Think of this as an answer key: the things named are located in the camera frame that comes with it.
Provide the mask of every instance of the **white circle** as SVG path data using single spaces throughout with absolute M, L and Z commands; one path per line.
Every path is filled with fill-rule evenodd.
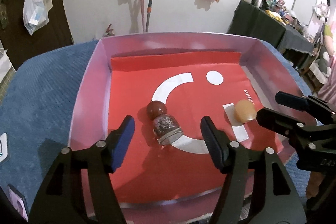
M 218 71 L 212 70 L 207 73 L 207 80 L 210 84 L 220 85 L 224 78 Z
M 232 147 L 234 147 L 234 148 L 237 148 L 237 147 L 239 147 L 239 142 L 232 141 L 232 142 L 230 143 L 230 145 L 231 145 Z
M 266 148 L 266 152 L 267 152 L 268 154 L 273 154 L 273 153 L 274 153 L 274 149 L 271 148 L 271 147 L 268 147 L 268 148 Z

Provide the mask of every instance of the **door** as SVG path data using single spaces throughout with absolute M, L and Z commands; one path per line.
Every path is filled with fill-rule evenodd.
M 72 37 L 64 11 L 63 0 L 52 0 L 53 8 L 48 12 L 49 23 L 31 36 L 23 24 L 23 6 L 25 0 L 4 0 L 8 24 L 0 26 L 0 40 L 15 69 L 26 60 L 68 45 Z

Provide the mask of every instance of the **white strip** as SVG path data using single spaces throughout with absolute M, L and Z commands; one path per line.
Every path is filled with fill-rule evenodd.
M 194 79 L 190 72 L 181 73 L 179 75 L 170 77 L 169 79 L 165 80 L 161 85 L 159 85 L 157 90 L 154 92 L 152 101 L 160 101 L 165 104 L 169 94 L 174 88 L 189 82 L 194 82 Z
M 10 62 L 6 52 L 7 50 L 5 50 L 3 56 L 0 58 L 0 82 L 5 78 L 7 72 L 12 66 L 12 63 Z
M 197 140 L 182 135 L 177 141 L 171 144 L 177 149 L 193 154 L 209 154 L 208 148 L 204 140 Z
M 0 162 L 4 161 L 8 157 L 8 146 L 7 146 L 7 134 L 4 133 L 0 136 L 1 150 L 2 155 L 0 156 Z
M 225 113 L 230 121 L 230 124 L 233 129 L 233 133 L 236 136 L 237 142 L 245 141 L 249 138 L 249 135 L 246 132 L 244 125 L 241 122 L 238 122 L 235 118 L 235 106 L 234 104 L 223 105 Z

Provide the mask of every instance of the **brown ball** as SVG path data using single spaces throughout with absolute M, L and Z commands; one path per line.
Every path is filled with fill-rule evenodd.
M 147 105 L 147 115 L 149 119 L 154 120 L 161 114 L 167 114 L 167 107 L 164 103 L 160 101 L 151 101 Z

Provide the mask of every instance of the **table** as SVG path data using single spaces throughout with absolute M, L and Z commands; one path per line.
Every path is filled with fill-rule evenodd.
M 264 40 L 281 53 L 285 50 L 295 50 L 303 54 L 312 54 L 314 49 L 314 44 L 307 41 L 293 27 L 283 25 L 265 11 L 243 0 L 235 10 L 227 33 Z

